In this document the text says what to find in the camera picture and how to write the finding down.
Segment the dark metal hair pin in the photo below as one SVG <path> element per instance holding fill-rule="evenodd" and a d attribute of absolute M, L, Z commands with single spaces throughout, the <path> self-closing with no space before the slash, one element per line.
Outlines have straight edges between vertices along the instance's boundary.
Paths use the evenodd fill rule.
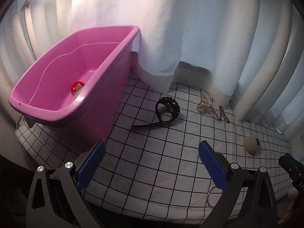
<path fill-rule="evenodd" d="M 219 106 L 219 111 L 220 111 L 220 116 L 219 116 L 219 121 L 224 121 L 226 123 L 230 123 L 229 118 L 227 117 L 227 115 L 224 112 L 224 109 L 222 108 L 222 106 Z"/>

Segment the gold pearl hair claw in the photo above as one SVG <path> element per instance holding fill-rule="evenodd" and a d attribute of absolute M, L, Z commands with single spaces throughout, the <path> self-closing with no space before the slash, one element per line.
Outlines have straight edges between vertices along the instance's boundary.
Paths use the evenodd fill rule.
<path fill-rule="evenodd" d="M 219 114 L 217 110 L 204 91 L 200 92 L 200 102 L 197 105 L 197 111 L 201 114 L 209 113 L 214 119 L 219 120 Z"/>

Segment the pink fuzzy strawberry headband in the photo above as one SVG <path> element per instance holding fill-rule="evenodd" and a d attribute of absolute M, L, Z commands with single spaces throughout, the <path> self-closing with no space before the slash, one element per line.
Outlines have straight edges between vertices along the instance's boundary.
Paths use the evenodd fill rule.
<path fill-rule="evenodd" d="M 85 83 L 81 81 L 76 81 L 72 86 L 71 86 L 71 93 L 72 93 L 72 100 L 73 102 L 77 96 L 79 95 L 80 90 L 84 87 Z"/>

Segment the beige fuzzy pom clip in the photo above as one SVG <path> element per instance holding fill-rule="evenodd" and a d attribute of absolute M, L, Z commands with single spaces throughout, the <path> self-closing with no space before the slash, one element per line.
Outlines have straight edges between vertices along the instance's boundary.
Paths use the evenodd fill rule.
<path fill-rule="evenodd" d="M 248 135 L 245 138 L 245 149 L 248 153 L 254 155 L 259 152 L 261 148 L 260 140 L 255 135 Z"/>

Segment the white grid bed sheet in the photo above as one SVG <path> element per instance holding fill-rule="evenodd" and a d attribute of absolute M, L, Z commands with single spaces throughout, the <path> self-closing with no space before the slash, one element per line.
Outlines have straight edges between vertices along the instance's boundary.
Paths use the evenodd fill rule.
<path fill-rule="evenodd" d="M 200 114 L 200 90 L 173 83 L 169 96 L 181 113 L 169 128 L 133 131 L 132 125 L 157 120 L 154 108 L 162 93 L 154 91 L 132 73 L 106 141 L 106 154 L 84 191 L 91 203 L 140 219 L 200 224 L 216 205 L 216 189 L 198 157 L 205 140 L 214 151 L 242 168 L 267 168 L 276 199 L 291 188 L 288 174 L 279 166 L 280 156 L 291 152 L 290 143 L 275 125 L 238 121 L 231 106 L 225 110 L 230 123 Z M 245 138 L 255 135 L 258 153 L 245 149 Z"/>

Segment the pink plastic bin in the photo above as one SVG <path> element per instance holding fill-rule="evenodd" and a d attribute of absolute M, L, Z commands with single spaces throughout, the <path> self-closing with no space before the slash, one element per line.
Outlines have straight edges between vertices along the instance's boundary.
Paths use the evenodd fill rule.
<path fill-rule="evenodd" d="M 106 141 L 139 49 L 140 29 L 114 25 L 76 31 L 44 53 L 23 74 L 10 105 L 36 123 L 76 142 Z M 71 86 L 84 82 L 71 102 Z"/>

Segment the black wrist watch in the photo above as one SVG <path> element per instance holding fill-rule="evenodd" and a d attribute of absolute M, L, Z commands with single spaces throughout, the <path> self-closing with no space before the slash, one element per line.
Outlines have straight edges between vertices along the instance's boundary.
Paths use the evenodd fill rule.
<path fill-rule="evenodd" d="M 133 125 L 132 129 L 142 129 L 151 127 L 166 127 L 171 124 L 180 114 L 178 102 L 171 97 L 161 97 L 155 104 L 155 114 L 157 122 L 147 123 L 145 125 Z"/>

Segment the white curtain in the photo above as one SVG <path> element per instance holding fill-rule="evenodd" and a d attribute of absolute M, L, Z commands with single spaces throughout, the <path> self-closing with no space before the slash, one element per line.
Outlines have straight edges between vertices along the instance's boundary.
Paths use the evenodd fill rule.
<path fill-rule="evenodd" d="M 303 132 L 303 18 L 291 0 L 11 0 L 1 20 L 1 105 L 57 42 L 80 29 L 141 30 L 139 75 L 166 92 L 174 79 L 206 88 L 235 116 L 292 139 Z"/>

